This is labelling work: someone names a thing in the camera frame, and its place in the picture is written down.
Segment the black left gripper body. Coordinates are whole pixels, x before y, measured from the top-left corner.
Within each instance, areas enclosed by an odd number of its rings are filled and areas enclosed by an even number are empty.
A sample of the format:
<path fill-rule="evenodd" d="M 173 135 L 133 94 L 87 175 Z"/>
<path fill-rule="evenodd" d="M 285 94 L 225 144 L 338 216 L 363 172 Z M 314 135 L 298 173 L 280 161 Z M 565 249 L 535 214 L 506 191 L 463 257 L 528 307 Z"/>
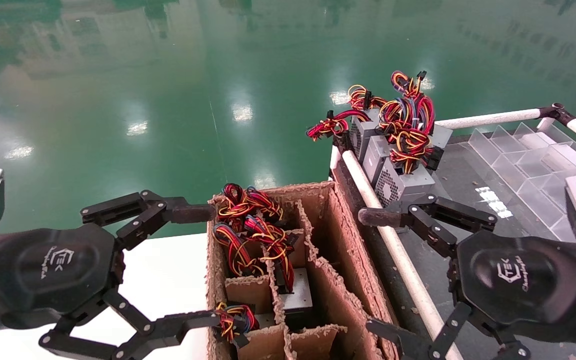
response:
<path fill-rule="evenodd" d="M 124 255 L 96 224 L 0 234 L 0 330 L 33 330 L 61 317 L 86 324 L 122 283 Z"/>

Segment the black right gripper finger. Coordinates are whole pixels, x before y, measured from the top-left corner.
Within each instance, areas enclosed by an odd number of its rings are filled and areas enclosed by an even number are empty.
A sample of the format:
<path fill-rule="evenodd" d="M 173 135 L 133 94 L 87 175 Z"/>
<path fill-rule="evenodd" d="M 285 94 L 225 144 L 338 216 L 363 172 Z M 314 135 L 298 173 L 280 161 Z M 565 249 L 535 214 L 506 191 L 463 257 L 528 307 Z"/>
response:
<path fill-rule="evenodd" d="M 470 305 L 459 301 L 432 341 L 375 318 L 366 322 L 366 330 L 395 344 L 400 360 L 445 360 L 463 326 L 471 321 L 473 314 L 474 310 Z M 499 345 L 494 360 L 530 360 L 531 351 L 512 333 L 494 330 L 485 323 L 482 328 L 484 333 L 491 335 Z"/>
<path fill-rule="evenodd" d="M 358 219 L 369 227 L 407 227 L 444 258 L 457 256 L 457 237 L 443 224 L 474 234 L 493 231 L 498 222 L 496 215 L 436 194 L 391 202 L 385 208 L 364 207 L 358 211 Z"/>

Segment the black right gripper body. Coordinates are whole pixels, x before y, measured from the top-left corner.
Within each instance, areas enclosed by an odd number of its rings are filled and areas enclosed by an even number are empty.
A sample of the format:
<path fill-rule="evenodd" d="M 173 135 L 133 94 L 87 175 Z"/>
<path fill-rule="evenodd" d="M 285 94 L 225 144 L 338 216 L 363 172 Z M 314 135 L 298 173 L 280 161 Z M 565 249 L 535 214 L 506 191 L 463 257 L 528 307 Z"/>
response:
<path fill-rule="evenodd" d="M 455 296 L 484 333 L 576 344 L 576 246 L 478 231 L 455 246 Z"/>

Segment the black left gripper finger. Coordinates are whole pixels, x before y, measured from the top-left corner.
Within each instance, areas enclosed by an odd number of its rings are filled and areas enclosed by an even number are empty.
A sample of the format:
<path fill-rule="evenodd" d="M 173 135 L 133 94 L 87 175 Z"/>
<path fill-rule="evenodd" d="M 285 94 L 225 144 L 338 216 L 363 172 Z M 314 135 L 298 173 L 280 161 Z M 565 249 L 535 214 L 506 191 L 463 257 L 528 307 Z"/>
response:
<path fill-rule="evenodd" d="M 93 305 L 111 308 L 135 333 L 119 346 L 73 337 L 71 332 L 81 317 L 67 314 L 57 321 L 55 328 L 41 337 L 39 346 L 51 354 L 74 360 L 144 360 L 155 350 L 180 346 L 190 330 L 220 324 L 220 318 L 213 310 L 170 314 L 151 321 L 117 289 L 93 297 L 81 308 L 82 313 L 90 316 Z"/>
<path fill-rule="evenodd" d="M 100 227 L 128 220 L 116 231 L 116 241 L 130 251 L 168 223 L 207 223 L 217 210 L 210 203 L 190 204 L 183 196 L 162 197 L 150 190 L 126 194 L 80 210 L 83 224 Z"/>

